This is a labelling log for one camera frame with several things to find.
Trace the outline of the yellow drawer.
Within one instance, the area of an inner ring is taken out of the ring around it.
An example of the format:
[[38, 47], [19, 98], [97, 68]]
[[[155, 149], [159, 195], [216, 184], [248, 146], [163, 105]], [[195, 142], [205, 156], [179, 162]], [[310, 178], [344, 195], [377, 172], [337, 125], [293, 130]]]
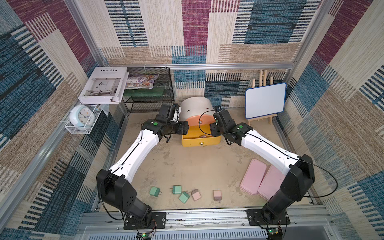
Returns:
[[[206, 135], [207, 138], [199, 138], [201, 135]], [[188, 134], [182, 135], [183, 147], [212, 146], [220, 142], [221, 137], [211, 136], [210, 125], [189, 127]]]

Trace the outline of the white round drawer cabinet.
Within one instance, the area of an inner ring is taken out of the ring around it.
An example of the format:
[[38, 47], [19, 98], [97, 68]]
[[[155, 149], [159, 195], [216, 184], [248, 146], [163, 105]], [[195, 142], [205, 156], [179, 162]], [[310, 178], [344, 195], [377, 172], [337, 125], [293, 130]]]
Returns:
[[206, 111], [213, 111], [214, 108], [209, 99], [205, 97], [191, 97], [181, 104], [180, 120], [186, 121], [190, 117], [200, 116]]

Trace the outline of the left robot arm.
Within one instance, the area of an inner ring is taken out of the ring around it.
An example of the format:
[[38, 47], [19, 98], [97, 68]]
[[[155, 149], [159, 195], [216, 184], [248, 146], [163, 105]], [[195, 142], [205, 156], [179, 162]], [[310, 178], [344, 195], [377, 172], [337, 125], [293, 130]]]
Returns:
[[162, 123], [147, 120], [120, 160], [108, 170], [98, 172], [97, 188], [101, 203], [115, 207], [124, 217], [132, 216], [140, 225], [150, 225], [152, 208], [137, 197], [131, 182], [144, 159], [162, 138], [169, 140], [172, 135], [186, 135], [188, 130], [187, 121]]

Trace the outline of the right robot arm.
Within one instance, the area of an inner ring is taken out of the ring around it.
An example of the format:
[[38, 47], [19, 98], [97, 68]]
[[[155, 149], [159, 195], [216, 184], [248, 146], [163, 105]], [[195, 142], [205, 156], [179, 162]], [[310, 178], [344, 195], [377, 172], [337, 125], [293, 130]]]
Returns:
[[228, 145], [238, 144], [249, 149], [276, 167], [284, 176], [280, 189], [262, 208], [263, 220], [272, 224], [294, 202], [301, 201], [315, 182], [313, 160], [288, 152], [264, 138], [245, 123], [220, 126], [210, 124], [213, 136], [223, 136]]

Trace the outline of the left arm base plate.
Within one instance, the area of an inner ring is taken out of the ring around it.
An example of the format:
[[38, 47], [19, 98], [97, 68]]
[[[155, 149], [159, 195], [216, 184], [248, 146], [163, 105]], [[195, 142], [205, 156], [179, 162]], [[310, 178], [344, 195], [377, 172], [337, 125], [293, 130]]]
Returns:
[[126, 214], [124, 230], [158, 230], [166, 227], [166, 212], [151, 212], [143, 219]]

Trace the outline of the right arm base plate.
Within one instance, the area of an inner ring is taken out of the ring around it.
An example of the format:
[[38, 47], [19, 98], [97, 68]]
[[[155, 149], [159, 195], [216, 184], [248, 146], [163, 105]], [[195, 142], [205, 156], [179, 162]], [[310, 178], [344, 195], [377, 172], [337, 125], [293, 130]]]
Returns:
[[291, 221], [286, 211], [283, 211], [279, 215], [275, 215], [269, 211], [264, 211], [263, 209], [247, 209], [246, 214], [250, 226], [267, 227], [271, 225], [291, 224]]

